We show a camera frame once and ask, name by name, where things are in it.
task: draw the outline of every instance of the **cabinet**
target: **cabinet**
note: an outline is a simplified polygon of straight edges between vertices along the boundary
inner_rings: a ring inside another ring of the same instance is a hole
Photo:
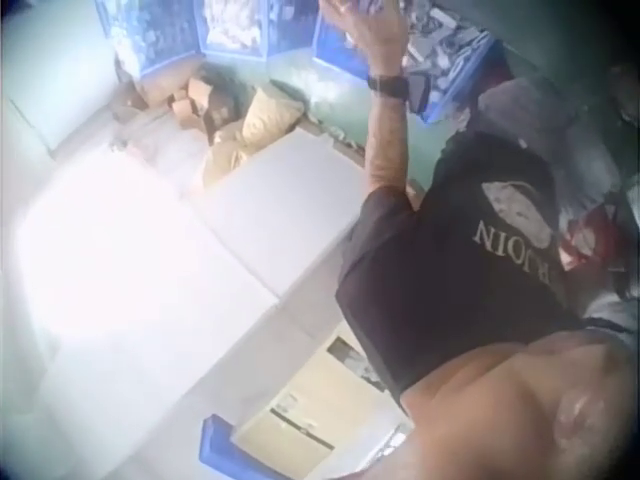
[[[282,391],[238,426],[234,443],[293,479],[305,478],[348,443],[388,400],[330,353],[338,341],[363,357],[354,340],[348,326],[339,325]]]

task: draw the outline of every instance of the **red object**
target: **red object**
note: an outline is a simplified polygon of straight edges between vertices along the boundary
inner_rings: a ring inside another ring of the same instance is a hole
[[[571,220],[567,234],[560,243],[560,249],[565,254],[565,270],[585,262],[607,265],[615,257],[617,238],[618,230],[605,204],[580,219]]]

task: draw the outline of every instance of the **man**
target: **man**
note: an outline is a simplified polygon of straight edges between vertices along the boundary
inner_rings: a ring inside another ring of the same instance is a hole
[[[635,421],[634,369],[621,342],[567,309],[548,165],[485,122],[447,147],[414,211],[398,2],[374,15],[320,5],[366,56],[374,90],[369,194],[336,298],[415,424],[345,478],[599,478]]]

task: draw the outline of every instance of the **graphic print on shirt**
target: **graphic print on shirt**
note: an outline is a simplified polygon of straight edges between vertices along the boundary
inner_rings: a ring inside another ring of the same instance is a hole
[[[483,183],[482,191],[500,218],[520,230],[534,247],[546,249],[551,245],[553,231],[531,200],[515,188],[516,185],[536,193],[524,182]]]

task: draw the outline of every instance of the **cardboard box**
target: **cardboard box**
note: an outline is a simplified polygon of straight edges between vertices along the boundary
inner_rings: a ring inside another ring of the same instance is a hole
[[[136,88],[150,107],[157,107],[177,90],[184,88],[189,78],[202,65],[201,55],[191,55],[162,67],[139,80]]]
[[[187,98],[187,90],[186,89],[183,88],[183,89],[180,89],[180,90],[176,90],[169,97],[169,100],[168,100],[169,106],[171,106],[173,104],[173,102],[177,102],[178,100],[184,100],[185,98]]]
[[[187,118],[191,115],[195,115],[197,113],[195,105],[189,98],[176,100],[171,104],[171,109],[178,118],[178,122],[182,122],[182,119]]]
[[[148,107],[133,82],[119,84],[109,102],[109,110],[119,123],[127,123]]]
[[[213,87],[199,78],[191,77],[187,86],[187,95],[198,106],[198,111],[202,114],[209,109],[209,99],[213,92]]]

